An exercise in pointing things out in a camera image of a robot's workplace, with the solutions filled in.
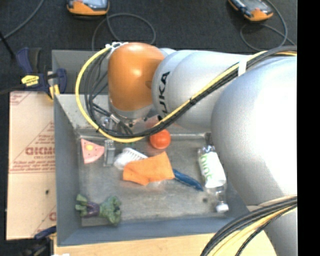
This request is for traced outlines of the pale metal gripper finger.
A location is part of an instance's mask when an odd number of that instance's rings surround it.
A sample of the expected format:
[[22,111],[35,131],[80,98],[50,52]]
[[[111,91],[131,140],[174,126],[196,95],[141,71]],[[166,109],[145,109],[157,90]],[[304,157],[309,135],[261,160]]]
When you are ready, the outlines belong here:
[[111,139],[106,139],[104,141],[104,156],[103,156],[103,166],[112,166],[115,160],[116,146],[115,142]]

